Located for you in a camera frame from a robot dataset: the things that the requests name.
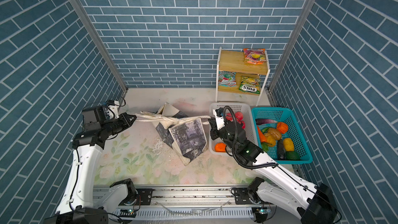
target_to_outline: plastic basket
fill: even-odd
[[[243,121],[246,124],[246,127],[245,127],[246,137],[253,144],[258,145],[257,137],[256,137],[257,127],[254,125],[253,117],[251,115],[250,106],[247,104],[238,103],[238,102],[214,102],[214,103],[210,104],[209,115],[211,117],[214,117],[213,109],[217,109],[217,108],[225,107],[225,106],[230,106],[234,112],[241,112],[243,114]],[[210,133],[209,133],[209,150],[210,150],[210,152],[213,154],[216,154],[216,155],[228,156],[228,154],[225,152],[216,152],[214,150],[214,146],[217,143],[222,143],[222,140],[220,138],[212,140],[210,137]]]
[[[277,160],[277,145],[276,145],[274,147],[270,147],[268,150],[268,155],[272,157],[276,162],[278,162],[279,164],[304,164],[312,162],[311,152],[308,149],[307,142],[304,139],[300,126],[292,110],[290,110],[289,108],[282,108],[282,107],[255,107],[251,110],[251,112],[253,114],[254,123],[256,122],[256,118],[270,118],[278,122],[285,122],[289,126],[289,130],[285,134],[282,134],[282,140],[284,138],[291,138],[295,146],[295,151],[300,155],[300,161]],[[264,127],[276,128],[276,123],[263,124],[259,127],[260,129]],[[258,146],[261,147],[260,137],[258,136],[258,132],[256,132],[256,138]]]

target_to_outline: green pepper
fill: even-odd
[[[264,127],[264,128],[262,128],[262,129],[261,129],[261,132],[262,132],[262,133],[266,133],[267,130],[268,130],[268,128],[270,128],[270,127]]]
[[[261,143],[261,148],[263,148],[263,151],[264,151],[264,152],[268,152],[268,145],[267,145],[266,142],[262,142],[262,143]]]

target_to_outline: teal plastic basket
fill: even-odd
[[[301,132],[299,124],[292,110],[290,110],[289,108],[282,108],[282,107],[255,107],[251,110],[251,114],[253,115],[254,124],[256,124],[256,118],[270,118],[278,122],[285,122],[289,126],[289,130],[285,134],[282,134],[282,140],[285,138],[291,138],[293,144],[295,145],[295,151],[300,155],[300,160],[299,161],[277,160],[277,145],[276,145],[274,147],[270,147],[267,153],[277,163],[304,164],[312,162],[311,152],[308,149],[307,142],[304,139],[304,136]],[[262,124],[261,126],[258,127],[260,127],[260,129],[264,127],[276,128],[276,123]],[[258,136],[258,132],[256,132],[256,137],[257,137],[257,142],[261,147],[261,142],[260,142],[260,137]]]

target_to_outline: eggplant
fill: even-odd
[[[262,124],[274,124],[278,121],[275,121],[270,118],[256,118],[256,125],[261,126]]]

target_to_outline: carrot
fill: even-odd
[[[225,152],[225,148],[226,148],[226,144],[224,143],[218,143],[216,144],[216,146],[214,147],[214,150],[216,152]]]
[[[260,128],[257,126],[257,132],[258,136],[260,137],[260,142],[267,142],[267,138],[264,136],[264,134],[261,132]]]

